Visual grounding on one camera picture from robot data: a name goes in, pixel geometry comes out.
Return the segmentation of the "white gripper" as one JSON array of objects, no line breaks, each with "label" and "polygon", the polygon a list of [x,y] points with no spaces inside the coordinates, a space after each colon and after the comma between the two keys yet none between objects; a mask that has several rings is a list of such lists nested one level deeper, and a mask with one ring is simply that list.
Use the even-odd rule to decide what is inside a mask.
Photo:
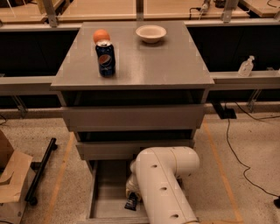
[{"label": "white gripper", "polygon": [[130,165],[130,175],[126,181],[126,198],[128,198],[132,193],[136,195],[136,199],[138,201],[142,200],[142,194],[140,192],[139,184],[137,181],[137,175],[136,175],[136,161],[133,160]]}]

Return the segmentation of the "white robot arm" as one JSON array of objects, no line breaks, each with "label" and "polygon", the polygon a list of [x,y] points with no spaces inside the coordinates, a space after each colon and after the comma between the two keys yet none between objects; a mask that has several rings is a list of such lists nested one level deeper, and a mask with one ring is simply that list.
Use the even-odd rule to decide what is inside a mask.
[{"label": "white robot arm", "polygon": [[200,159],[186,146],[151,147],[130,164],[126,197],[142,201],[150,224],[199,224],[178,179],[198,169]]}]

